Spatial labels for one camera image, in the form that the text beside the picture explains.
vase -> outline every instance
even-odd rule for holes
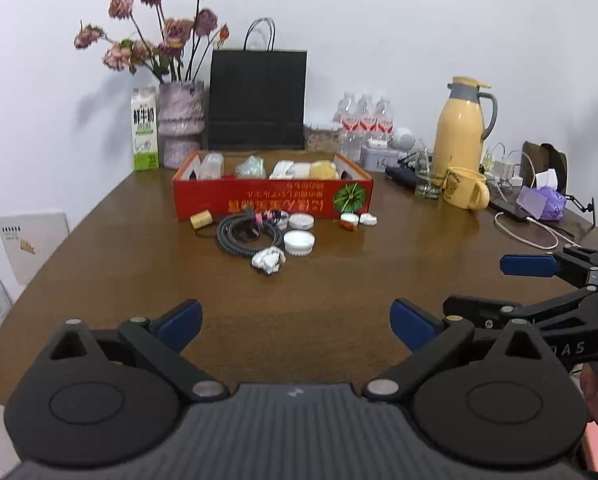
[[[171,82],[159,86],[157,132],[164,168],[176,170],[201,149],[205,129],[204,83]]]

yellow mug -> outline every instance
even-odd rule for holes
[[[443,188],[444,200],[461,209],[486,209],[490,202],[486,177],[468,168],[448,168]]]

human hand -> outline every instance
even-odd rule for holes
[[[580,387],[588,407],[588,416],[598,425],[598,375],[586,363],[580,372]]]

screw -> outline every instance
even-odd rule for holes
[[[199,381],[192,387],[192,393],[197,397],[218,397],[223,394],[223,384],[218,381]]]
[[[399,384],[390,379],[375,379],[365,387],[371,394],[382,397],[394,395],[399,391]]]

bouquet of dried flowers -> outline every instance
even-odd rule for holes
[[[155,45],[143,37],[141,29],[132,15],[134,0],[110,0],[108,9],[110,18],[130,19],[136,27],[139,39],[112,40],[108,38],[101,27],[90,24],[84,27],[82,22],[79,34],[74,38],[75,48],[81,50],[98,40],[105,40],[112,46],[103,57],[103,63],[111,70],[121,72],[127,67],[130,73],[135,74],[138,67],[144,66],[161,83],[164,82],[163,76],[167,75],[170,75],[171,81],[194,81],[210,46],[215,44],[218,48],[228,39],[230,33],[227,25],[218,28],[215,13],[210,9],[199,9],[201,0],[197,0],[197,12],[194,20],[166,18],[163,12],[163,0],[141,0],[141,3],[156,9],[161,30],[161,42]],[[204,37],[207,38],[207,44],[193,75],[193,60],[200,50],[199,44]],[[191,45],[191,52],[186,65],[185,54],[188,42]]]

